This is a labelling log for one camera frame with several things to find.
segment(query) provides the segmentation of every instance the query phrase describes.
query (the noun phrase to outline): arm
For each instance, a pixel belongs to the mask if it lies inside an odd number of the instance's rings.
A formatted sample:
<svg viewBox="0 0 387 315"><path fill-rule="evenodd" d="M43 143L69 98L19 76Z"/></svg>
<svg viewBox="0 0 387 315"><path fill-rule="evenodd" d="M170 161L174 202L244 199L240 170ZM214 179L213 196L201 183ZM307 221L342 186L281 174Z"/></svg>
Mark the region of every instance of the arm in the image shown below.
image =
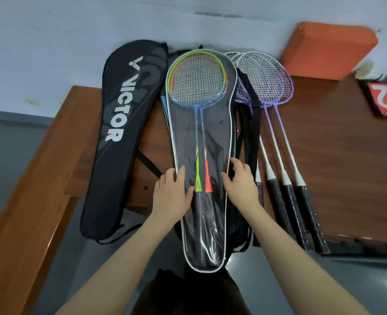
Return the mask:
<svg viewBox="0 0 387 315"><path fill-rule="evenodd" d="M260 206L248 165L231 158L233 181L224 188L259 239L281 289L297 315L363 315L369 312L317 264Z"/></svg>
<svg viewBox="0 0 387 315"><path fill-rule="evenodd" d="M161 240L191 205L185 167L176 181L169 169L156 182L153 210L143 226L60 308L56 315L121 315Z"/></svg>

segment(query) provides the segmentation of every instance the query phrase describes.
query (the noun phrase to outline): black pants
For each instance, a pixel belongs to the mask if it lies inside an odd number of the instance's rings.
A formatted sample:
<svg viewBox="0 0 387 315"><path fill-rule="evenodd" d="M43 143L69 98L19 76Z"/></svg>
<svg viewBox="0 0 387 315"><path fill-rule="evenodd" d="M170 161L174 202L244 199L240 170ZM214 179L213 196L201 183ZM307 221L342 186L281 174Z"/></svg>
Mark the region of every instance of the black pants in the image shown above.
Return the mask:
<svg viewBox="0 0 387 315"><path fill-rule="evenodd" d="M252 315L226 269L204 274L187 266L185 277L158 270L131 315Z"/></svg>

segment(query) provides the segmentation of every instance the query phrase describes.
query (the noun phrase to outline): orange foam block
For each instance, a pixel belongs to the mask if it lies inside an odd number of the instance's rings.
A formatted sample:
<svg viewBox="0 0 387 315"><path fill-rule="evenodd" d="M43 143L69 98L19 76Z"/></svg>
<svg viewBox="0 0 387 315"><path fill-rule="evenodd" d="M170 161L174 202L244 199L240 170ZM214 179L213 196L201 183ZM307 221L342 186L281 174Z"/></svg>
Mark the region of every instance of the orange foam block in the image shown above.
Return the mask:
<svg viewBox="0 0 387 315"><path fill-rule="evenodd" d="M341 80L377 45L364 26L302 22L281 55L290 75Z"/></svg>

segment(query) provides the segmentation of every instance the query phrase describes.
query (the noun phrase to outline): brown tabletop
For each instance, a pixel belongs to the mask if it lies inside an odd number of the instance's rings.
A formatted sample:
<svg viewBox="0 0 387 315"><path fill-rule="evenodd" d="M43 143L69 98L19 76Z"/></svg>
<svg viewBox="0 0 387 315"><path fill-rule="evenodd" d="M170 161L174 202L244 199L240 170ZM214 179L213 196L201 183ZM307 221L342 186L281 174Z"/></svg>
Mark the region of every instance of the brown tabletop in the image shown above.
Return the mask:
<svg viewBox="0 0 387 315"><path fill-rule="evenodd" d="M358 84L294 78L279 107L297 166L327 237L387 243L387 118L375 118ZM0 314L28 312L49 271L78 198L84 197L101 106L101 90L74 86L0 215ZM284 165L291 161L269 110ZM278 177L262 113L262 139ZM161 170L173 166L169 133L156 102L139 149ZM261 176L264 163L260 155ZM156 177L137 159L127 208L145 213ZM265 190L264 206L273 215Z"/></svg>

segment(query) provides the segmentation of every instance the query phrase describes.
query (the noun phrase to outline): person's left hand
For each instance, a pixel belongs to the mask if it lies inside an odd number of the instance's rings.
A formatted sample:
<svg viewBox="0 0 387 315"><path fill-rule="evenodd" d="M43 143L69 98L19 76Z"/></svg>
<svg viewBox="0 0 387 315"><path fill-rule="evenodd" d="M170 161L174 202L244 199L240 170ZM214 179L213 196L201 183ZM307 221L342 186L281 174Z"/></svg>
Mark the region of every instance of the person's left hand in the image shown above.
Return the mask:
<svg viewBox="0 0 387 315"><path fill-rule="evenodd" d="M156 182L151 217L168 231L178 222L191 206L194 187L185 194L185 166L182 166L174 180L175 169L170 168Z"/></svg>

